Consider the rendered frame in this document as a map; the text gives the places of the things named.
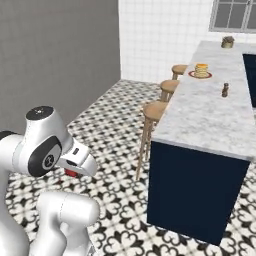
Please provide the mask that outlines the stack of pancakes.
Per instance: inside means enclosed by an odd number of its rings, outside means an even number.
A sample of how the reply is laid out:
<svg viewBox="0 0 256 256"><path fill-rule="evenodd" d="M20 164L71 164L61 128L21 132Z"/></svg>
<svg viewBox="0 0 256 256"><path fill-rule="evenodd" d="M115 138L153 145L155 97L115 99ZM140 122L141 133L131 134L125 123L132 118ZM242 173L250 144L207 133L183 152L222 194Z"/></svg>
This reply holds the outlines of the stack of pancakes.
<svg viewBox="0 0 256 256"><path fill-rule="evenodd" d="M206 78L208 76L208 65L203 63L198 63L195 66L195 76L197 78Z"/></svg>

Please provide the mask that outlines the grey framed window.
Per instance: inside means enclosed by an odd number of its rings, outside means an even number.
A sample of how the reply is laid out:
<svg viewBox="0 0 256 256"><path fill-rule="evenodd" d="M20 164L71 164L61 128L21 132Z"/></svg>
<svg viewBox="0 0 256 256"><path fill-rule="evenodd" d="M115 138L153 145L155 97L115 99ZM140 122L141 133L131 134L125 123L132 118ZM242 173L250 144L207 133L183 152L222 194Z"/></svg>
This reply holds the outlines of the grey framed window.
<svg viewBox="0 0 256 256"><path fill-rule="evenodd" d="M214 0L209 30L256 34L256 0Z"/></svg>

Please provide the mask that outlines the red plate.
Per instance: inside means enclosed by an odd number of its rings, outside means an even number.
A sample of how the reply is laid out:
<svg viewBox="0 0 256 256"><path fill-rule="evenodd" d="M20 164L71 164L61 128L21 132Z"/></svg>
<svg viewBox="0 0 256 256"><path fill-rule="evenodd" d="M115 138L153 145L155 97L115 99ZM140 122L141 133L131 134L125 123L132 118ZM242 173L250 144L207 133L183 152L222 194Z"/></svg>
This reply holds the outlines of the red plate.
<svg viewBox="0 0 256 256"><path fill-rule="evenodd" d="M209 79L212 77L212 74L208 71L197 72L195 70L192 70L192 71L188 72L188 75L193 78L197 78L197 79Z"/></svg>

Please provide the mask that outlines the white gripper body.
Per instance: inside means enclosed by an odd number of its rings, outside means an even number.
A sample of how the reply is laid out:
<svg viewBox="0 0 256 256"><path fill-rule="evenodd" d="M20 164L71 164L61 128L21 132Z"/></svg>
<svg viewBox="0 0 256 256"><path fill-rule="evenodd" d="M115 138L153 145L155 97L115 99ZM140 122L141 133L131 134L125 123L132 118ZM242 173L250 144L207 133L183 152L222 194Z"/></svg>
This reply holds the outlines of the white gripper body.
<svg viewBox="0 0 256 256"><path fill-rule="evenodd" d="M57 165L85 176L94 176L97 171L97 163L94 157L88 152L78 151L76 154L69 152L62 155Z"/></svg>

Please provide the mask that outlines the navy marble-topped counter island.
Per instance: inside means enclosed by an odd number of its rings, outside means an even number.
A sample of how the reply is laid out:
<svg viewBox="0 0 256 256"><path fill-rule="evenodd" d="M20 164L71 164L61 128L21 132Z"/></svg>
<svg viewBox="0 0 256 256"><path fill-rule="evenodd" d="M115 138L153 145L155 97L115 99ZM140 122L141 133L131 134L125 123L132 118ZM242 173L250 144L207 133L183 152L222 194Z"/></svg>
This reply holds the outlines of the navy marble-topped counter island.
<svg viewBox="0 0 256 256"><path fill-rule="evenodd" d="M224 49L202 41L191 62L212 74L184 74L152 134L148 223L210 244L221 242L251 162L256 121L244 54L256 44ZM222 97L224 83L228 96Z"/></svg>

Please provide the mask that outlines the brown woven basket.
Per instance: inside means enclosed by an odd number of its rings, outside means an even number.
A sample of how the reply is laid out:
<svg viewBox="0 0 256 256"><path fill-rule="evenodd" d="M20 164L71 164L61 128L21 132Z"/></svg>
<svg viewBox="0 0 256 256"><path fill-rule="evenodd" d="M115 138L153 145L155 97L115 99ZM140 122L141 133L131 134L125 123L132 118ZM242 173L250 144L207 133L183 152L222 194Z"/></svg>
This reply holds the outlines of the brown woven basket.
<svg viewBox="0 0 256 256"><path fill-rule="evenodd" d="M232 36L225 36L222 38L221 47L222 48L232 48L235 39Z"/></svg>

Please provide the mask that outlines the dark sink basin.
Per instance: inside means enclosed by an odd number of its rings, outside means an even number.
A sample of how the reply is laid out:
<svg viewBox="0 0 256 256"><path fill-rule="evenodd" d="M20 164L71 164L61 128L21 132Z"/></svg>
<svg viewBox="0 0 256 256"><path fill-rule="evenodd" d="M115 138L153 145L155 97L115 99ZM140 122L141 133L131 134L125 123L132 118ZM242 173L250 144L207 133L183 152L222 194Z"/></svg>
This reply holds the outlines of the dark sink basin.
<svg viewBox="0 0 256 256"><path fill-rule="evenodd" d="M252 106L256 108L256 55L244 54L243 61L247 75L251 103Z"/></svg>

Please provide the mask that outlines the round wooden bar stool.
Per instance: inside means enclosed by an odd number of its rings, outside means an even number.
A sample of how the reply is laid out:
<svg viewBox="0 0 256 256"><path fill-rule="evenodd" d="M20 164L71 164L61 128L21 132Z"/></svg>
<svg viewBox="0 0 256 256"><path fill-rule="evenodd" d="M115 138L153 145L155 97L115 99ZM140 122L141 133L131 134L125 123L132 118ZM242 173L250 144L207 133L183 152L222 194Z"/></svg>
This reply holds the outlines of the round wooden bar stool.
<svg viewBox="0 0 256 256"><path fill-rule="evenodd" d="M179 83L179 80L165 80L160 84L162 102L170 100Z"/></svg>
<svg viewBox="0 0 256 256"><path fill-rule="evenodd" d="M173 80L177 80L179 75L183 75L185 70L187 69L187 65L182 65L182 64L178 64L178 65L174 65L171 70L172 70L172 79Z"/></svg>
<svg viewBox="0 0 256 256"><path fill-rule="evenodd" d="M136 169L136 179L140 177L143 161L147 161L149 158L152 131L154 126L160 121L166 107L167 102L162 101L153 101L143 106L144 126L139 150L138 166Z"/></svg>

